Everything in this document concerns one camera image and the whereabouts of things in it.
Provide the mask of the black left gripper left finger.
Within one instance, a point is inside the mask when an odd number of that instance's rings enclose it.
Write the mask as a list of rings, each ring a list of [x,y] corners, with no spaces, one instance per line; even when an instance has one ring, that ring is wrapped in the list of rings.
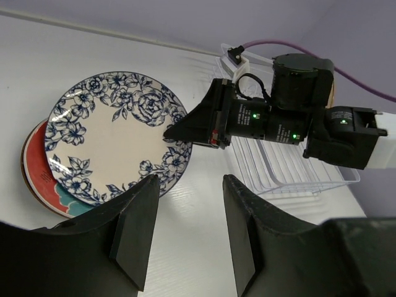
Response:
[[[2,296],[137,296],[144,290],[159,202],[150,175],[53,228],[1,223]]]

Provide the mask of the yellow brown plate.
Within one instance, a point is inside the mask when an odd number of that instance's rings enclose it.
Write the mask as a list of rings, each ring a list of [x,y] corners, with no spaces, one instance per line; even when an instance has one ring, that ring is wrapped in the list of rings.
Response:
[[[334,105],[334,93],[335,93],[335,82],[332,83],[332,86],[330,89],[329,98],[328,98],[327,105],[326,105],[327,109],[333,107],[333,105]]]

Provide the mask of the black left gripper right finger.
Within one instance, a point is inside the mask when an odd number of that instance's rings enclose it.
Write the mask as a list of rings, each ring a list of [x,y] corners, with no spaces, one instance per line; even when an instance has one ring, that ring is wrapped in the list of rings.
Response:
[[[395,219],[315,225],[223,178],[238,296],[394,296]]]

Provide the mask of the red and teal plate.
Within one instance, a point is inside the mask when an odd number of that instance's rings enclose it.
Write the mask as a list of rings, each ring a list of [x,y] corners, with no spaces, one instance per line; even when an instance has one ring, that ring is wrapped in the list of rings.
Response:
[[[22,176],[42,205],[63,217],[74,218],[93,207],[74,198],[53,178],[44,151],[46,124],[46,120],[40,122],[24,142],[20,157]]]

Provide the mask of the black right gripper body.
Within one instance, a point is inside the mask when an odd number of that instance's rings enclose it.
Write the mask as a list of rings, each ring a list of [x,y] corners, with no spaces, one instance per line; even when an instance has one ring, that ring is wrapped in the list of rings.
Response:
[[[307,137],[315,116],[324,112],[334,81],[331,60],[284,54],[273,59],[272,69],[270,94],[254,74],[240,77],[255,80],[262,97],[249,97],[242,93],[240,80],[227,80],[219,125],[221,148],[233,136],[298,145]]]

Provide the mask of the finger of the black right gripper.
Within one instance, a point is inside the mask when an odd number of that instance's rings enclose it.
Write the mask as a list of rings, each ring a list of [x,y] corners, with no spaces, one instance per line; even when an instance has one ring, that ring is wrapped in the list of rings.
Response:
[[[220,117],[223,111],[226,79],[213,79],[202,101],[187,115],[170,126],[164,138],[219,148]]]

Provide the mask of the blue white patterned plate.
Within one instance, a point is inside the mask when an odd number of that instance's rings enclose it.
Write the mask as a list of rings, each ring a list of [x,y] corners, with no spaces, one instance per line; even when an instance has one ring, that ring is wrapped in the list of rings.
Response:
[[[166,194],[185,172],[192,144],[164,132],[185,115],[179,98],[149,76],[116,71],[86,78],[48,117],[44,148],[53,178],[95,206],[151,174]]]

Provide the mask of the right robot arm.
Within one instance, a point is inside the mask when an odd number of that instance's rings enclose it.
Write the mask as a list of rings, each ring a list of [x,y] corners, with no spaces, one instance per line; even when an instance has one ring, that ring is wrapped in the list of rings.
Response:
[[[213,148],[231,138],[306,144],[303,157],[363,170],[395,166],[395,115],[370,108],[328,107],[334,64],[307,54],[273,59],[269,92],[244,95],[237,82],[213,79],[202,101],[164,136]]]

